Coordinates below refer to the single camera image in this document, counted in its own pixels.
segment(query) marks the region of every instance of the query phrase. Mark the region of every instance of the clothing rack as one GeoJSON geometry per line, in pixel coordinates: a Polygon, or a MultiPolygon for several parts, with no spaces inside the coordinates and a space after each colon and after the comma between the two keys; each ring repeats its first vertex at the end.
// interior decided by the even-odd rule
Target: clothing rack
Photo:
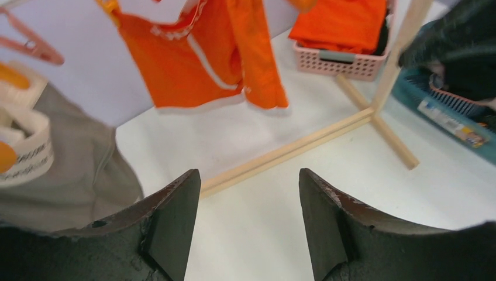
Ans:
{"type": "Polygon", "coordinates": [[[336,77],[337,84],[360,112],[203,182],[201,197],[215,194],[367,123],[375,127],[408,169],[417,167],[419,160],[384,122],[380,114],[400,72],[397,62],[401,50],[416,36],[432,2],[434,0],[411,1],[371,103],[346,77],[339,74],[336,77]]]}

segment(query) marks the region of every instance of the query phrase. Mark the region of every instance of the plastic basket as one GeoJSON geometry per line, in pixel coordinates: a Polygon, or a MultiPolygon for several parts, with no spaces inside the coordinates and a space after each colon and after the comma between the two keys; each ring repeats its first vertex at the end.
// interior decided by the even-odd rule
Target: plastic basket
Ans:
{"type": "Polygon", "coordinates": [[[394,29],[397,0],[389,0],[391,11],[389,40],[382,56],[333,52],[301,47],[294,42],[293,49],[296,56],[298,70],[310,73],[336,76],[343,74],[347,78],[373,81],[383,66],[392,45],[392,31],[394,29]]]}
{"type": "Polygon", "coordinates": [[[442,132],[463,144],[474,153],[496,165],[496,133],[482,127],[446,104],[431,96],[429,89],[418,87],[412,78],[429,74],[420,70],[402,70],[392,90],[392,95],[412,112],[438,127],[442,132]]]}
{"type": "Polygon", "coordinates": [[[486,106],[484,104],[441,90],[440,86],[436,84],[436,78],[436,74],[431,74],[428,78],[425,77],[425,75],[406,76],[406,80],[408,82],[427,92],[435,100],[451,108],[458,114],[467,117],[475,117],[482,114],[486,110],[486,106]]]}

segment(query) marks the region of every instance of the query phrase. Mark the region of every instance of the black fabric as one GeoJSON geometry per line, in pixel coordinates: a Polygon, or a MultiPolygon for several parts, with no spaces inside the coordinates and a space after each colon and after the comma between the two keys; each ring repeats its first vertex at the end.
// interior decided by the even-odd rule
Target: black fabric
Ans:
{"type": "Polygon", "coordinates": [[[496,55],[495,0],[461,0],[402,52],[401,67],[496,55]]]}
{"type": "Polygon", "coordinates": [[[473,101],[496,97],[496,54],[443,64],[444,84],[450,92],[473,101]]]}
{"type": "Polygon", "coordinates": [[[383,25],[381,27],[381,33],[379,34],[379,41],[377,42],[376,51],[372,55],[373,56],[384,55],[388,41],[389,41],[389,27],[388,27],[387,20],[385,18],[383,25]]]}

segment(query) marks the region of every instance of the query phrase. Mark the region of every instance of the pink clothespin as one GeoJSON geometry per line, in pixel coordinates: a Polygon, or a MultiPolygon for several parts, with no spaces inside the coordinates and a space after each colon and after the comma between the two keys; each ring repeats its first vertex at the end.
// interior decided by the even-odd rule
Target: pink clothespin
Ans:
{"type": "Polygon", "coordinates": [[[16,50],[20,53],[35,57],[39,60],[44,60],[58,66],[64,63],[64,57],[59,52],[57,52],[55,48],[50,46],[45,40],[38,36],[36,32],[29,29],[29,27],[27,27],[19,19],[14,17],[7,9],[0,8],[0,14],[5,14],[9,19],[9,23],[11,24],[11,26],[19,33],[27,37],[27,42],[23,44],[12,39],[0,36],[0,46],[9,48],[11,50],[16,50]]]}

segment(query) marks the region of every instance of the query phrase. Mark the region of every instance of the wooden dowel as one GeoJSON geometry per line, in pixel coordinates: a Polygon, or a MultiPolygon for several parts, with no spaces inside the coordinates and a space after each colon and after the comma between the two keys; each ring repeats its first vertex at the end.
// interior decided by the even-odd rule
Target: wooden dowel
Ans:
{"type": "Polygon", "coordinates": [[[379,80],[374,99],[371,106],[376,111],[376,115],[380,114],[384,104],[386,103],[391,89],[398,78],[400,68],[398,67],[398,59],[401,50],[409,44],[422,26],[422,22],[430,10],[434,0],[412,0],[407,10],[407,14],[399,29],[398,37],[391,48],[389,58],[384,67],[384,72],[379,80]]]}
{"type": "Polygon", "coordinates": [[[228,170],[202,184],[202,198],[226,189],[233,184],[263,172],[275,165],[298,156],[312,148],[330,141],[346,132],[350,132],[371,120],[374,111],[366,108],[337,123],[315,133],[289,143],[279,149],[253,159],[241,166],[228,170]]]}
{"type": "MultiPolygon", "coordinates": [[[[350,100],[359,109],[369,107],[367,99],[353,86],[353,84],[343,75],[339,74],[336,77],[336,83],[346,93],[350,100]]],[[[388,145],[394,150],[398,157],[403,161],[403,164],[410,170],[419,165],[419,160],[408,149],[408,147],[399,139],[392,129],[384,122],[380,115],[374,114],[372,117],[372,125],[377,132],[384,138],[388,145]]]]}

